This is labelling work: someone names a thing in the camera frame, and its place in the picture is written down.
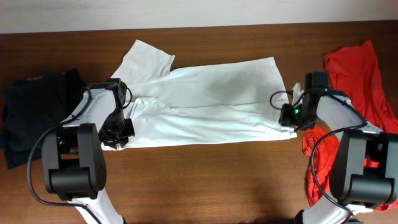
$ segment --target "red cloth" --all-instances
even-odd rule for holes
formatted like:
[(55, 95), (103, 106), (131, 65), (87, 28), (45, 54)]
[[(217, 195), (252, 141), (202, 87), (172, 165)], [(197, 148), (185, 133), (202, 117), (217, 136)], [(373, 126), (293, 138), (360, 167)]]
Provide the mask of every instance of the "red cloth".
[[(395, 119), (381, 86), (381, 75), (376, 53), (371, 41), (359, 47), (345, 47), (325, 56), (331, 85), (335, 90), (343, 90), (353, 106), (372, 124), (388, 133), (398, 133), (398, 120)], [(326, 132), (315, 127), (303, 136), (303, 153), (310, 155), (313, 145)], [(329, 175), (335, 160), (339, 142), (333, 136), (319, 145), (314, 163), (321, 186), (329, 190)], [(377, 163), (365, 160), (365, 166), (377, 167)], [(312, 206), (322, 194), (313, 182), (308, 170), (308, 202)], [(381, 205), (376, 210), (385, 211), (398, 207), (398, 200), (391, 205)]]

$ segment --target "folded clothing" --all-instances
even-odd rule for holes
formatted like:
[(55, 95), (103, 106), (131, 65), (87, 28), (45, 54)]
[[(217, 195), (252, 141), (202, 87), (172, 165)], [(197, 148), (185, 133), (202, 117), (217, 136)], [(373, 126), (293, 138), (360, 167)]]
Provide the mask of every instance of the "folded clothing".
[[(278, 123), (280, 111), (269, 104), (271, 94), (285, 90), (272, 57), (171, 72), (173, 60), (137, 40), (113, 74), (133, 93), (125, 117), (136, 131), (118, 149), (296, 137)], [(275, 105), (284, 103), (286, 94), (275, 97)]]
[[(41, 78), (17, 80), (4, 90), (6, 105), (2, 114), (4, 143), (9, 169), (27, 162), (36, 140), (76, 108), (81, 88), (78, 70), (65, 75), (46, 72)], [(33, 159), (41, 158), (41, 150)]]
[[(335, 90), (344, 91), (353, 106), (372, 124), (388, 133), (398, 133), (398, 120), (395, 119), (381, 86), (381, 74), (377, 55), (371, 41), (359, 47), (345, 47), (325, 56), (331, 85)], [(319, 127), (307, 130), (303, 136), (303, 152), (311, 154), (315, 142), (326, 132)], [(329, 189), (329, 174), (338, 150), (338, 140), (329, 137), (321, 143), (315, 153), (314, 163), (321, 186)], [(377, 167), (377, 163), (365, 160), (365, 166)], [(308, 172), (308, 201), (313, 205), (322, 196)], [(391, 205), (381, 205), (376, 210), (384, 211), (398, 207), (398, 201)]]

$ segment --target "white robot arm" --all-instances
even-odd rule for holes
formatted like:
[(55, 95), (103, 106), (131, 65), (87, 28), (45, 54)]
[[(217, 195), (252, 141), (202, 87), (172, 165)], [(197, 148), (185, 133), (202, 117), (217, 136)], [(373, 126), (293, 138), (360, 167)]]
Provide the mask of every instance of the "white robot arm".
[[(123, 114), (126, 90), (126, 84), (118, 78), (88, 86), (74, 115), (43, 140), (45, 188), (70, 205), (81, 205), (76, 208), (87, 223), (126, 223), (106, 194), (106, 164), (101, 148), (101, 143), (124, 144), (134, 135), (131, 119)], [(79, 158), (62, 159), (62, 154), (78, 154)]]
[[(315, 72), (306, 76), (302, 97), (281, 108), (279, 123), (307, 129), (318, 119), (332, 130), (327, 136), (335, 134), (340, 141), (330, 174), (330, 192), (321, 190), (323, 197), (311, 208), (300, 211), (295, 223), (346, 223), (357, 213), (372, 212), (382, 204), (394, 202), (398, 194), (398, 135), (384, 133), (366, 121), (344, 93), (328, 88), (327, 73)], [(313, 149), (313, 174), (313, 157), (321, 141)], [(364, 167), (365, 158), (378, 162), (379, 167)]]

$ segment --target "wooden surface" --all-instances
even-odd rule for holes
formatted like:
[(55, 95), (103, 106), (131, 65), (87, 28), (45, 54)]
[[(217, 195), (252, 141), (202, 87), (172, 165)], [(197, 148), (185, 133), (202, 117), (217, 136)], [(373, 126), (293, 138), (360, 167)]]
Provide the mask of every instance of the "wooden surface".
[[(0, 35), (1, 80), (76, 67), (85, 81), (104, 81), (136, 39), (176, 55), (173, 68), (273, 56), (287, 89), (324, 70), (325, 53), (372, 40), (387, 99), (398, 112), (397, 21)], [(288, 141), (105, 152), (106, 191), (128, 223), (275, 223), (308, 208), (302, 134)], [(3, 153), (0, 163), (0, 223), (83, 223), (74, 208), (37, 203), (26, 166), (7, 170)], [(44, 190), (41, 161), (32, 173), (39, 195), (57, 200)], [(398, 210), (358, 217), (397, 223)]]

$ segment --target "black cloth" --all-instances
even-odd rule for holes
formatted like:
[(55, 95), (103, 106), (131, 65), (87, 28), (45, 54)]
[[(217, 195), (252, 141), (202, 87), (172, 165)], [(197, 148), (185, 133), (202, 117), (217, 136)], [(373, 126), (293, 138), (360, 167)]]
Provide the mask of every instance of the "black cloth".
[[(4, 90), (4, 142), (9, 169), (26, 164), (34, 143), (70, 115), (81, 99), (84, 82), (77, 69), (45, 72), (42, 78), (14, 81)], [(34, 159), (41, 158), (37, 148)]]

